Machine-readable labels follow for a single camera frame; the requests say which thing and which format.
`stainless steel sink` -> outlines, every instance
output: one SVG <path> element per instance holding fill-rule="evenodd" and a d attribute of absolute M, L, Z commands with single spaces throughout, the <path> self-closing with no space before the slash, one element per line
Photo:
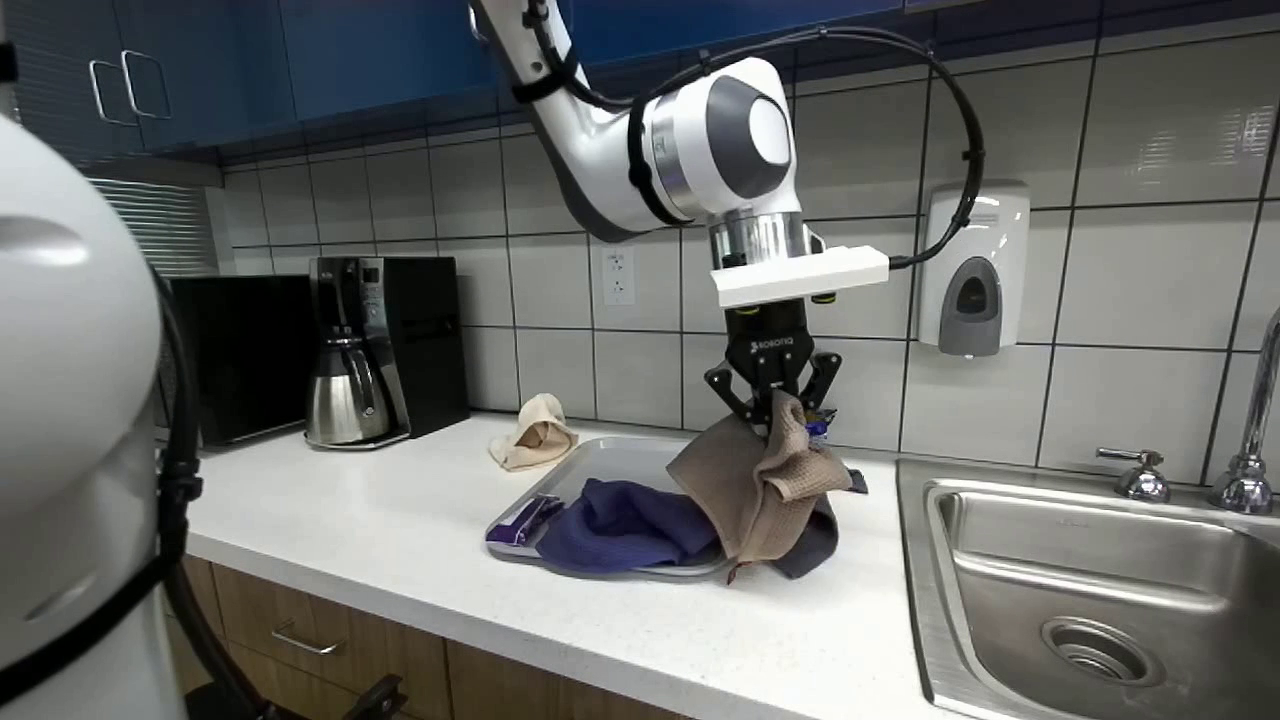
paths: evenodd
<path fill-rule="evenodd" d="M 962 714 L 1280 714 L 1280 524 L 899 468 L 922 690 Z"/>

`purple cloth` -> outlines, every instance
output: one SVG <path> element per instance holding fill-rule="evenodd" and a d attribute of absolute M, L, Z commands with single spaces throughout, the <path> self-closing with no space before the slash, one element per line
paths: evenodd
<path fill-rule="evenodd" d="M 550 521 L 536 551 L 564 573 L 636 573 L 689 562 L 715 546 L 713 521 L 673 493 L 633 478 L 586 478 L 584 493 Z"/>

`sink drain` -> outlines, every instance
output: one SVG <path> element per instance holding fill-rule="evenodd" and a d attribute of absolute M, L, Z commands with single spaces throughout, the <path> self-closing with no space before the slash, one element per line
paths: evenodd
<path fill-rule="evenodd" d="M 1112 684 L 1155 678 L 1155 658 L 1112 625 L 1087 616 L 1057 616 L 1042 625 L 1042 644 L 1064 658 Z"/>

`kitchen counter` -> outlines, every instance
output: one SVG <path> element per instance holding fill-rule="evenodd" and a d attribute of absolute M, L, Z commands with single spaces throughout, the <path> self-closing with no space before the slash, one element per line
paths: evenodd
<path fill-rule="evenodd" d="M 841 453 L 841 551 L 804 579 L 574 579 L 496 559 L 485 529 L 548 468 L 500 470 L 472 416 L 385 453 L 275 437 L 203 459 L 191 556 L 678 714 L 939 714 L 918 696 L 892 465 Z M 689 437 L 584 429 L 678 453 Z"/>

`black coffee maker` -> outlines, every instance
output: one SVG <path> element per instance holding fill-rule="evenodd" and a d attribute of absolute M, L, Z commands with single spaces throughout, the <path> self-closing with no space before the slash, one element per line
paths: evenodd
<path fill-rule="evenodd" d="M 472 410 L 453 255 L 361 255 L 317 262 L 329 326 L 313 410 L 313 446 L 385 446 Z"/>

